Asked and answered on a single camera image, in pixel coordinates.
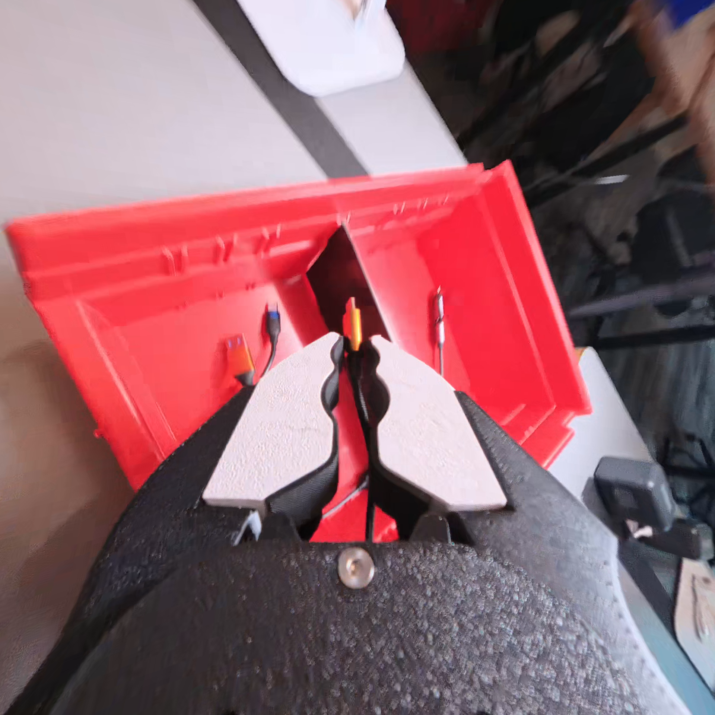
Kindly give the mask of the black bin divider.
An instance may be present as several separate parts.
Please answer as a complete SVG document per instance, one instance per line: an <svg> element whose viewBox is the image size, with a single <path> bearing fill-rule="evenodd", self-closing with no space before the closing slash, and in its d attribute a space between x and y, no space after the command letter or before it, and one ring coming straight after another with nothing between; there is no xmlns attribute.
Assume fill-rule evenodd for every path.
<svg viewBox="0 0 715 715"><path fill-rule="evenodd" d="M355 299L361 310L364 335L389 339L375 294L355 252L347 228L340 226L327 240L323 251L307 273L318 310L330 332L343 331L347 301Z"/></svg>

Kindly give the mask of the black board on white stand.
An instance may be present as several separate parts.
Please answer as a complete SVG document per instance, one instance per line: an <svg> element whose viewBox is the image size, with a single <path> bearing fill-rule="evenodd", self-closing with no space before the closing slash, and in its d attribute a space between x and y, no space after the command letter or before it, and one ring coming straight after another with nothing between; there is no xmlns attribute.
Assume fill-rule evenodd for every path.
<svg viewBox="0 0 715 715"><path fill-rule="evenodd" d="M403 41L386 1L238 1L264 48L296 89L311 97L398 77Z"/></svg>

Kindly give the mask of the red plastic bin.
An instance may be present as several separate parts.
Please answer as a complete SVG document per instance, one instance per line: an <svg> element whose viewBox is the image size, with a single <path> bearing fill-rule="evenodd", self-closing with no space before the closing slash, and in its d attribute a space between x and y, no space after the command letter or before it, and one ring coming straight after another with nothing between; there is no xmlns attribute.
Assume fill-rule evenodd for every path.
<svg viewBox="0 0 715 715"><path fill-rule="evenodd" d="M353 177L13 219L25 293L135 490L202 500L246 388L226 341L273 368L329 333L307 273L340 226L389 340L445 378L542 467L591 412L559 297L514 168L505 162Z"/></svg>

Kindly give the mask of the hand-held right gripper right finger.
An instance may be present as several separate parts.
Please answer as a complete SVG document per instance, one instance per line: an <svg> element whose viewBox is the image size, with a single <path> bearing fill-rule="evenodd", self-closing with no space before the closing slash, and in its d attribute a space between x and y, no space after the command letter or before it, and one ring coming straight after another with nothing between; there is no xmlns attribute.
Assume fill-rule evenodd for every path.
<svg viewBox="0 0 715 715"><path fill-rule="evenodd" d="M447 511L505 507L505 493L451 384L384 337L372 337L371 345L378 384L388 394L377 425L380 465Z"/></svg>

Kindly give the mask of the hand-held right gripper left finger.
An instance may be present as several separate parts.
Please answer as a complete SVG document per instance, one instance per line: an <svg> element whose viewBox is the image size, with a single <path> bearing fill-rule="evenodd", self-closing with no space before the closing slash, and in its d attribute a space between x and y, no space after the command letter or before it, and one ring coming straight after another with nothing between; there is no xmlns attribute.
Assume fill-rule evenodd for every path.
<svg viewBox="0 0 715 715"><path fill-rule="evenodd" d="M339 482L342 362L342 335L327 333L260 379L204 487L207 505L286 517L312 539Z"/></svg>

